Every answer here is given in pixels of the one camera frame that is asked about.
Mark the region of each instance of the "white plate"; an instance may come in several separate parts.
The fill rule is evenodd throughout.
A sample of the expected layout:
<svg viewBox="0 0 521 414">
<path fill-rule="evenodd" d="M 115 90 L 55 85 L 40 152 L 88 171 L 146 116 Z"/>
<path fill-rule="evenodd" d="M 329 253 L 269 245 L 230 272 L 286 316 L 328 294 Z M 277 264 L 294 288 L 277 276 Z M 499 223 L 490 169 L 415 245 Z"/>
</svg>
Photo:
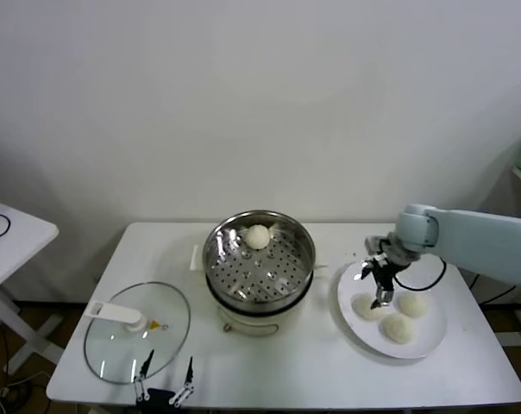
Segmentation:
<svg viewBox="0 0 521 414">
<path fill-rule="evenodd" d="M 381 321 L 369 322 L 360 318 L 353 310 L 352 301 L 362 293 L 375 295 L 373 275 L 368 275 L 364 280 L 353 279 L 360 271 L 361 264 L 353 263 L 342 275 L 337 286 L 339 309 L 348 326 L 360 339 L 382 354 L 403 359 L 422 358 L 441 344 L 447 331 L 447 319 L 442 306 L 430 291 L 420 292 L 427 299 L 428 310 L 423 317 L 411 318 L 416 329 L 416 338 L 412 342 L 393 342 L 383 334 Z M 405 284 L 409 279 L 407 276 L 407 271 L 399 274 L 400 280 Z M 400 295 L 405 292 L 408 291 L 395 284 L 394 299 L 392 304 L 386 307 L 388 315 L 400 313 L 397 303 Z"/>
</svg>

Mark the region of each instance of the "white wall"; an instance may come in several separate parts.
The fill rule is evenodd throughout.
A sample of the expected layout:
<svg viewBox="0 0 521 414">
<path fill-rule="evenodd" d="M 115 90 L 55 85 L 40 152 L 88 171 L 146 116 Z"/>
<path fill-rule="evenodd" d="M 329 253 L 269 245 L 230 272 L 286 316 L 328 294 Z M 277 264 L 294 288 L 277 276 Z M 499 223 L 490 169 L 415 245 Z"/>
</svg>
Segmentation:
<svg viewBox="0 0 521 414">
<path fill-rule="evenodd" d="M 521 1 L 0 0 L 0 201 L 61 231 L 20 299 L 139 219 L 477 208 L 520 139 Z"/>
</svg>

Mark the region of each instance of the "glass lid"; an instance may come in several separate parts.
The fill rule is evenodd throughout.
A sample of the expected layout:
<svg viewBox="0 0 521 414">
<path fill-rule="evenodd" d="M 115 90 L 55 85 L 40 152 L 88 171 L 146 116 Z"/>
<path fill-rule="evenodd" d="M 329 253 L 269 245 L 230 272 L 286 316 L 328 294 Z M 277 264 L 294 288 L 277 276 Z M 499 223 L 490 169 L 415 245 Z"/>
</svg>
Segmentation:
<svg viewBox="0 0 521 414">
<path fill-rule="evenodd" d="M 148 321 L 144 329 L 131 332 L 122 323 L 93 319 L 86 332 L 85 358 L 94 374 L 131 384 L 152 350 L 146 378 L 175 358 L 190 330 L 190 305 L 181 291 L 165 283 L 142 283 L 118 292 L 110 303 L 136 309 Z"/>
</svg>

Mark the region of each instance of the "stainless steel rim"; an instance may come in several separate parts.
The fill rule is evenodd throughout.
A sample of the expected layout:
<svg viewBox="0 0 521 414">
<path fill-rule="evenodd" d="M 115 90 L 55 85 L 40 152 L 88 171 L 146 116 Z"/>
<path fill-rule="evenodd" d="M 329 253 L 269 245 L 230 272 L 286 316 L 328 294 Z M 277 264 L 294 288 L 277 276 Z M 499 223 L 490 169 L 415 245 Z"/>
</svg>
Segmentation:
<svg viewBox="0 0 521 414">
<path fill-rule="evenodd" d="M 243 241 L 247 227 L 263 224 L 272 238 L 262 250 Z M 314 242 L 295 219 L 252 210 L 218 224 L 204 246 L 203 263 L 213 296 L 232 311 L 267 316 L 289 309 L 308 291 L 315 260 Z"/>
</svg>

